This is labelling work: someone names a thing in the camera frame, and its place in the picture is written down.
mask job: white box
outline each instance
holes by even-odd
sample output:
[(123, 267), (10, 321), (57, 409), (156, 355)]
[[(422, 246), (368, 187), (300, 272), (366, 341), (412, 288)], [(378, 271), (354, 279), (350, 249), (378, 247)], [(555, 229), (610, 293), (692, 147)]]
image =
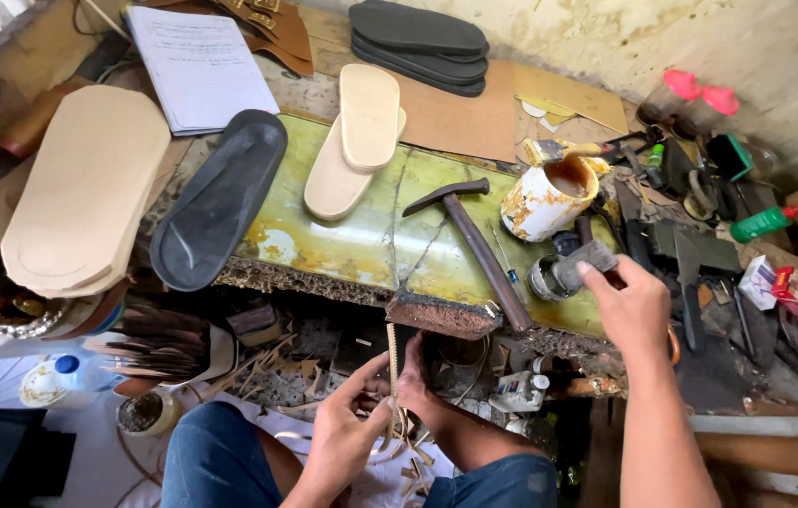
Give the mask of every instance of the white box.
[(778, 301), (772, 295), (772, 284), (775, 283), (775, 270), (766, 261), (766, 256), (760, 256), (750, 261), (750, 266), (743, 272), (743, 278), (737, 287), (753, 302), (759, 310), (769, 310), (775, 307)]

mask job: stack of black soles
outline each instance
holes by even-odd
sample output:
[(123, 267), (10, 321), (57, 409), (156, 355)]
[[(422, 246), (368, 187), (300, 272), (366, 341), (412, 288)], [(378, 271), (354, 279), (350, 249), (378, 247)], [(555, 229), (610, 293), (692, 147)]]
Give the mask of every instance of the stack of black soles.
[(384, 0), (355, 4), (348, 17), (361, 60), (463, 97), (483, 92), (490, 44), (471, 23)]

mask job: glass jar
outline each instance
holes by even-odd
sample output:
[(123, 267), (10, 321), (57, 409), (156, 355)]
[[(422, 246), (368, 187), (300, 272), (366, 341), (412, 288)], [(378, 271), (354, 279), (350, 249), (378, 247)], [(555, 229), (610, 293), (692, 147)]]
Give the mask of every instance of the glass jar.
[(740, 110), (740, 103), (731, 88), (703, 87), (700, 97), (678, 111), (672, 126), (677, 137), (691, 141), (698, 135), (708, 136), (716, 124)]
[(645, 126), (657, 124), (699, 97), (697, 77), (685, 71), (669, 69), (663, 82), (637, 107), (637, 119)]

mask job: hammer head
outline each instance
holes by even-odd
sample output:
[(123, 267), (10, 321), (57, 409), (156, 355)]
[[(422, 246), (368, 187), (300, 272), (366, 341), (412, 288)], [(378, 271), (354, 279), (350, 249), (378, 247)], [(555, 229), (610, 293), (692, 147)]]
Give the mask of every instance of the hammer head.
[(434, 190), (416, 202), (413, 202), (405, 207), (405, 210), (402, 212), (402, 216), (408, 217), (411, 214), (416, 214), (435, 202), (443, 201), (443, 198), (450, 194), (486, 195), (488, 193), (490, 193), (490, 181), (486, 178), (474, 180), (473, 182), (450, 183), (449, 185), (439, 187), (437, 190)]

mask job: blue jeans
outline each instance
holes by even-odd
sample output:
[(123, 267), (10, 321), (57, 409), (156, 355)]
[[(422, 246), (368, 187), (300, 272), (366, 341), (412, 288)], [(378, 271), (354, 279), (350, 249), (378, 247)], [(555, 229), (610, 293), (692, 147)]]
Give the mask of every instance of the blue jeans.
[[(257, 427), (225, 402), (208, 402), (179, 421), (170, 439), (161, 508), (279, 506), (280, 491)], [(550, 459), (515, 455), (456, 478), (437, 478), (425, 508), (556, 505)]]

